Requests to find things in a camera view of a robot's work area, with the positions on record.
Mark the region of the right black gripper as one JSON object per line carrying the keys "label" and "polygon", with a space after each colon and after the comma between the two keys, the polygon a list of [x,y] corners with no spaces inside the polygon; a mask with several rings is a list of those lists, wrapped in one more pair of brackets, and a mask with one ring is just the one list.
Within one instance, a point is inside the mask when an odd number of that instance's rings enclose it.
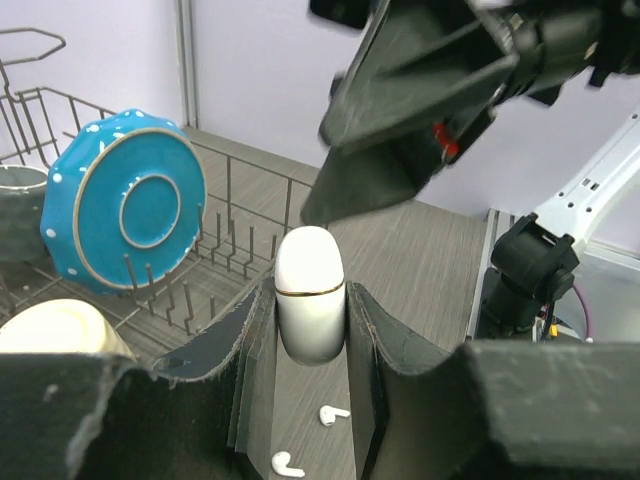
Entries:
{"label": "right black gripper", "polygon": [[432,126],[443,165],[527,96],[551,106],[604,32],[599,1],[382,1],[319,127],[330,147],[380,144]]}

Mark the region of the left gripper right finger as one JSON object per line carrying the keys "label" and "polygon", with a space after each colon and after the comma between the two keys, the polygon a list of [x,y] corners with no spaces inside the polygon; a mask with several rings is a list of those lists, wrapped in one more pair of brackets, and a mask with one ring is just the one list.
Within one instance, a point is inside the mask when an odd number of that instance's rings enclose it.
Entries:
{"label": "left gripper right finger", "polygon": [[471,341],[446,352],[347,286],[360,479],[635,479],[635,344]]}

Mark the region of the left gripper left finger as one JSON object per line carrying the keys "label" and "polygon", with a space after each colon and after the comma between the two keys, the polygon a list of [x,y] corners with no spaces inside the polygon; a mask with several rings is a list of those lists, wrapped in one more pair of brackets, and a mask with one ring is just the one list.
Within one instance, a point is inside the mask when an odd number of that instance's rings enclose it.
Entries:
{"label": "left gripper left finger", "polygon": [[272,280],[153,368],[114,354],[1,358],[5,479],[265,479]]}

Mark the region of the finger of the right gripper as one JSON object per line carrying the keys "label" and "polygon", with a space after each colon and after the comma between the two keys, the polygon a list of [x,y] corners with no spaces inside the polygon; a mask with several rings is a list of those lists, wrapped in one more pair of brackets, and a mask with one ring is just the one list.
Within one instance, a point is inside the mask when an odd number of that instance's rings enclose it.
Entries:
{"label": "finger of the right gripper", "polygon": [[450,160],[443,127],[363,150],[329,152],[300,211],[305,225],[325,225],[414,199]]}

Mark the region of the white earbud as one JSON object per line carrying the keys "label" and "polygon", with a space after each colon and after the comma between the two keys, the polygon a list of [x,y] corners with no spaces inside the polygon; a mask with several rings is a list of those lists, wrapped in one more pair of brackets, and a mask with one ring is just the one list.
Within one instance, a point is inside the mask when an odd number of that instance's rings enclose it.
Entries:
{"label": "white earbud", "polygon": [[347,419],[350,416],[351,412],[349,410],[337,408],[331,405],[323,405],[318,411],[318,419],[325,427],[334,425],[338,419]]}
{"label": "white earbud", "polygon": [[290,465],[291,454],[287,451],[278,451],[271,457],[271,468],[273,472],[285,478],[304,478],[305,471],[301,468]]}

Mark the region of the white charging case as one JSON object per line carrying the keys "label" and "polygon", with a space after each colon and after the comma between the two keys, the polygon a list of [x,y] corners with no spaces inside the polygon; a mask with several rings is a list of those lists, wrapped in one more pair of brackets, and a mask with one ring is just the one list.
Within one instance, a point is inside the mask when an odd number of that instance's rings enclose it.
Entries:
{"label": "white charging case", "polygon": [[338,244],[326,229],[291,230],[276,255],[274,282],[280,336],[289,357],[319,366],[345,341],[346,285]]}

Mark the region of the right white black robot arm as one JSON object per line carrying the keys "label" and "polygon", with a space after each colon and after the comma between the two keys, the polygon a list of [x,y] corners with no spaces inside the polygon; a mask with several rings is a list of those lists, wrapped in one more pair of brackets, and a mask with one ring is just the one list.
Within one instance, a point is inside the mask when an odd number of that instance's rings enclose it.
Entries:
{"label": "right white black robot arm", "polygon": [[[515,97],[554,104],[588,72],[601,87],[639,72],[635,1],[313,1],[312,15],[363,32],[319,127],[328,156],[301,210],[323,225],[415,198]],[[571,180],[495,242],[476,336],[543,340],[556,302],[607,212],[632,187],[629,121]]]}

